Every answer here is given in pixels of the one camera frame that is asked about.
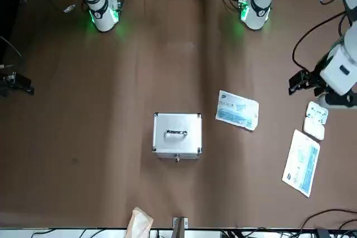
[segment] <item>brown paper tabletop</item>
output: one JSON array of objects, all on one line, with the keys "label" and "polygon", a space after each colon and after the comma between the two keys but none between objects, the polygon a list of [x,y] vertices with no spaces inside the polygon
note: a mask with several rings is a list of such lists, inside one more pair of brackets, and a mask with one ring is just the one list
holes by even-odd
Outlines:
[{"label": "brown paper tabletop", "polygon": [[[288,95],[299,70],[292,49],[341,3],[274,0],[264,28],[251,31],[221,0],[126,0],[119,25],[99,33],[77,2],[70,14],[48,0],[19,8],[11,41],[36,92],[0,100],[2,226],[126,227],[138,206],[154,227],[171,227],[172,216],[190,227],[299,227],[327,208],[357,209],[355,111],[330,111],[310,198],[281,180],[314,100],[312,90]],[[313,69],[337,24],[308,36],[297,61]],[[5,60],[15,59],[9,49]],[[259,102],[255,131],[215,120],[220,89]],[[154,112],[202,114],[199,161],[155,158]]]}]

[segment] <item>robot cable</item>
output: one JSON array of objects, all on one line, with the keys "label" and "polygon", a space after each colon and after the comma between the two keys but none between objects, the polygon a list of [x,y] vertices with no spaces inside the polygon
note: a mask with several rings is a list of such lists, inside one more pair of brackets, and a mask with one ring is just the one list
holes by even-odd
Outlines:
[{"label": "robot cable", "polygon": [[336,14],[336,15],[334,15],[334,16],[328,18],[327,20],[323,21],[323,22],[320,22],[319,24],[315,25],[313,28],[311,28],[310,30],[308,30],[308,31],[299,39],[299,41],[297,41],[297,43],[296,43],[296,45],[295,45],[295,47],[294,47],[294,49],[293,49],[293,51],[292,51],[292,61],[293,61],[298,67],[300,67],[301,69],[305,70],[308,74],[310,74],[310,71],[309,71],[307,68],[305,68],[304,66],[302,66],[301,64],[299,64],[299,63],[295,60],[295,52],[296,52],[297,47],[298,47],[299,44],[301,43],[301,41],[304,40],[304,38],[305,38],[306,36],[308,36],[308,35],[309,35],[312,31],[314,31],[315,29],[319,28],[320,26],[322,26],[322,25],[324,25],[324,24],[326,24],[326,23],[328,23],[328,22],[330,22],[330,21],[332,21],[332,20],[334,20],[334,19],[336,19],[336,18],[338,18],[338,17],[340,17],[340,16],[342,16],[342,15],[344,15],[344,14],[346,14],[346,11],[340,12],[339,14]]}]

